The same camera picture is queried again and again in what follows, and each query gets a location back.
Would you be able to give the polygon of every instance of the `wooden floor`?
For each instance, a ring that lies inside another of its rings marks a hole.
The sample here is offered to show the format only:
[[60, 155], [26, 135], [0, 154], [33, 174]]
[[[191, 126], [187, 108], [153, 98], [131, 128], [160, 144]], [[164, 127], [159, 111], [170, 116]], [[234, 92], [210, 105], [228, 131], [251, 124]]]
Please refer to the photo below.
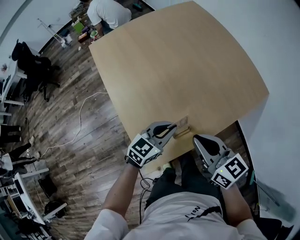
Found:
[[[131, 6], [132, 1], [126, 1], [125, 6]], [[150, 12], [145, 6], [142, 14]], [[133, 17], [139, 14], [133, 10]], [[77, 35], [71, 30], [73, 39]], [[25, 144], [28, 139], [28, 129], [25, 117], [29, 119], [30, 135], [36, 137], [35, 150], [44, 153], [47, 147], [69, 142], [79, 130], [79, 110], [83, 101], [95, 92], [106, 92], [105, 86], [96, 69], [88, 43], [81, 45], [72, 42], [70, 48], [62, 49], [53, 41], [43, 52], [54, 65], [61, 67], [53, 80], [60, 83], [60, 88], [50, 86], [48, 94], [50, 101], [43, 100], [43, 94], [35, 92], [26, 107], [12, 107], [13, 114], [10, 125], [22, 126], [22, 143], [8, 144], [6, 152]], [[68, 203], [67, 215], [53, 220], [49, 226], [51, 232], [59, 239], [82, 240], [91, 228], [101, 210], [101, 204], [119, 173], [124, 167], [124, 156], [130, 143], [129, 137], [112, 105], [108, 94], [98, 94], [89, 98], [81, 114], [82, 131], [76, 140], [64, 147], [49, 149], [43, 160], [36, 163], [36, 168], [45, 165], [50, 168], [50, 176], [58, 188], [52, 197], [60, 198]], [[239, 152], [248, 161], [245, 148], [239, 132], [233, 124], [219, 134], [228, 147]], [[147, 177], [159, 177], [160, 171], [153, 172]], [[127, 212], [130, 228], [139, 223], [139, 199], [142, 188], [139, 177], [134, 196]], [[40, 212], [43, 205], [49, 202], [43, 190], [30, 180], [27, 183], [30, 195]]]

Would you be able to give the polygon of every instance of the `black pants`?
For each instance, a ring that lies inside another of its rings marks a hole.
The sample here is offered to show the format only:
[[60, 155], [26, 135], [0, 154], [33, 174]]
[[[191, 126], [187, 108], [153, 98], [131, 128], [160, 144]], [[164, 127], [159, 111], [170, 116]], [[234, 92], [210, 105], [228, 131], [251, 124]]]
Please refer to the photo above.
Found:
[[13, 163], [13, 168], [16, 169], [19, 166], [24, 166], [26, 164], [34, 163], [36, 159], [34, 157], [19, 157], [22, 153], [24, 153], [27, 149], [31, 147], [31, 144], [28, 143], [22, 147], [16, 148], [9, 152], [10, 159]]
[[0, 142], [1, 143], [17, 143], [20, 141], [19, 135], [11, 135], [8, 133], [19, 132], [20, 126], [6, 126], [1, 125]]
[[217, 199], [220, 198], [221, 193], [219, 188], [210, 184], [206, 178], [203, 177], [190, 153], [179, 157], [179, 162], [182, 170], [181, 186], [174, 183], [176, 179], [175, 170], [166, 168], [163, 175], [158, 179], [157, 183], [154, 184], [151, 194], [146, 201], [145, 209], [159, 198], [173, 193], [191, 192], [211, 195]]

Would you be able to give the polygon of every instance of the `office chair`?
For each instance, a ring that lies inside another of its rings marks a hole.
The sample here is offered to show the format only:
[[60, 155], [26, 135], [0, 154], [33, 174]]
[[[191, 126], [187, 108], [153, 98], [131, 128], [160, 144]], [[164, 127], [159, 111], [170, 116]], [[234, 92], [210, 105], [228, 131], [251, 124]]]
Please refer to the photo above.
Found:
[[18, 61], [18, 67], [27, 75], [25, 94], [30, 98], [34, 91], [42, 92], [44, 90], [44, 100], [49, 102], [47, 95], [47, 85], [53, 84], [60, 87], [59, 83], [50, 81], [55, 70], [59, 70], [58, 66], [52, 66], [51, 61], [45, 57], [38, 57], [31, 53], [25, 42], [19, 43], [17, 40], [16, 46], [12, 53], [12, 60]]

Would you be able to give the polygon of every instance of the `shoe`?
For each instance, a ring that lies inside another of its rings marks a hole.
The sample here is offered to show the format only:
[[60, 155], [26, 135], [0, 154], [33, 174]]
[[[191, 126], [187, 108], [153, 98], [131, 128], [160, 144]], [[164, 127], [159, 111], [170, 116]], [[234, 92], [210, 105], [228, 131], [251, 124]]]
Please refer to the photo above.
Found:
[[32, 147], [34, 145], [34, 141], [35, 141], [35, 137], [31, 136], [31, 138], [29, 139], [29, 143], [31, 144]]
[[163, 165], [163, 170], [166, 170], [167, 168], [173, 168], [173, 167], [170, 163], [166, 163], [165, 165]]
[[39, 159], [41, 157], [41, 154], [39, 152], [35, 152], [34, 154], [35, 159], [39, 162]]

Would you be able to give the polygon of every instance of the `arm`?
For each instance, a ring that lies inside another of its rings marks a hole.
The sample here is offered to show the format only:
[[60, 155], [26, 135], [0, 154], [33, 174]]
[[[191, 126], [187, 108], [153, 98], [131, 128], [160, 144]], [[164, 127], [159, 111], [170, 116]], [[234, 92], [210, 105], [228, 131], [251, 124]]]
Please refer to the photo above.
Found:
[[102, 209], [109, 209], [123, 217], [130, 205], [139, 169], [126, 164], [124, 171], [109, 190]]
[[95, 25], [95, 28], [98, 32], [99, 37], [103, 36], [103, 27], [101, 23], [98, 23], [97, 25]]
[[236, 227], [246, 219], [253, 220], [250, 208], [236, 184], [227, 190], [221, 187], [221, 191], [230, 225]]

